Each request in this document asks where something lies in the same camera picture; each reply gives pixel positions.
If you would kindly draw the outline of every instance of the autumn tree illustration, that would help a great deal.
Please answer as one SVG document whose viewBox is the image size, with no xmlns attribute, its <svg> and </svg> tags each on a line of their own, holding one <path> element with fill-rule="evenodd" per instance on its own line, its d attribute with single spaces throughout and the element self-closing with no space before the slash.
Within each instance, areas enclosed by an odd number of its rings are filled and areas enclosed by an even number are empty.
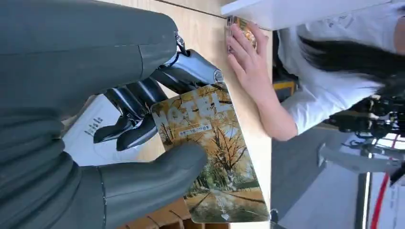
<svg viewBox="0 0 405 229">
<path fill-rule="evenodd" d="M 211 141 L 216 147 L 210 153 L 213 155 L 214 162 L 221 165 L 226 171 L 228 186 L 234 188 L 233 169 L 247 151 L 247 147 L 243 143 L 242 132 L 231 127 L 231 133 L 228 136 L 219 126 L 213 127 L 213 132 L 214 136 Z"/>
</svg>

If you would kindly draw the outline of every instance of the wooden table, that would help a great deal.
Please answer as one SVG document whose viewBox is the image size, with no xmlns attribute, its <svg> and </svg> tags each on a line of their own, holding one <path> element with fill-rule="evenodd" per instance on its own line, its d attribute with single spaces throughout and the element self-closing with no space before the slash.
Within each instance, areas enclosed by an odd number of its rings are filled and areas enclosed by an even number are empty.
<svg viewBox="0 0 405 229">
<path fill-rule="evenodd" d="M 104 0 L 115 4 L 160 12 L 169 15 L 177 24 L 186 47 L 199 52 L 205 59 L 222 70 L 232 102 L 247 144 L 255 171 L 262 188 L 267 207 L 270 206 L 270 173 L 271 173 L 271 138 L 268 137 L 260 123 L 258 110 L 254 102 L 241 88 L 233 70 L 227 63 L 224 27 L 226 20 L 220 15 L 220 6 L 231 0 L 169 0 L 168 4 L 158 0 Z M 270 31 L 266 35 L 272 38 Z M 272 53 L 272 42 L 269 41 L 268 53 Z M 268 65 L 272 66 L 269 56 Z M 176 94 L 165 89 L 169 97 Z M 158 135 L 149 140 L 137 159 L 153 160 L 164 152 Z M 268 222 L 231 224 L 231 228 L 270 228 Z"/>
</svg>

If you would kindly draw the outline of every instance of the black hair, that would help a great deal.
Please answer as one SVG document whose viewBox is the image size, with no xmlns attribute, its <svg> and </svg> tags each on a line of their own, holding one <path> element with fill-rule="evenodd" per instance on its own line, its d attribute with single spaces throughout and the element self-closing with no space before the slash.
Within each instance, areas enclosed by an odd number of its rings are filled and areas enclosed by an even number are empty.
<svg viewBox="0 0 405 229">
<path fill-rule="evenodd" d="M 352 41 L 313 41 L 300 37 L 305 59 L 315 68 L 353 73 L 381 84 L 377 94 L 401 96 L 405 92 L 405 56 Z"/>
</svg>

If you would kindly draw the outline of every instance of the white t-shirt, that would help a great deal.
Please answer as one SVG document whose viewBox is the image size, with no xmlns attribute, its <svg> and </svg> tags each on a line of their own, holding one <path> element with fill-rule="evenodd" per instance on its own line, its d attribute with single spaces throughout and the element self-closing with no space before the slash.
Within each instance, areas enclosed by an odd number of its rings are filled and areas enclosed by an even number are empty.
<svg viewBox="0 0 405 229">
<path fill-rule="evenodd" d="M 398 9 L 403 5 L 372 7 L 280 30 L 278 55 L 285 69 L 299 77 L 302 87 L 282 103 L 294 118 L 298 134 L 373 95 L 379 86 L 356 75 L 327 73 L 312 67 L 301 54 L 298 35 L 316 41 L 357 41 L 396 52 L 394 31 L 401 17 Z"/>
</svg>

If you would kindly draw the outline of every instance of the white paper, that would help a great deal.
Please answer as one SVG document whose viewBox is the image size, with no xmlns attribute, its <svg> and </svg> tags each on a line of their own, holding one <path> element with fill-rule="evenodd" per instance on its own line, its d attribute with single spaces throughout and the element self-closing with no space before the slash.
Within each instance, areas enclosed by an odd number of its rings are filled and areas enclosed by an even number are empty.
<svg viewBox="0 0 405 229">
<path fill-rule="evenodd" d="M 98 166 L 133 162 L 142 145 L 124 151 L 116 150 L 116 140 L 93 143 L 96 129 L 114 125 L 120 113 L 103 95 L 97 96 L 63 136 L 65 152 L 80 166 Z"/>
</svg>

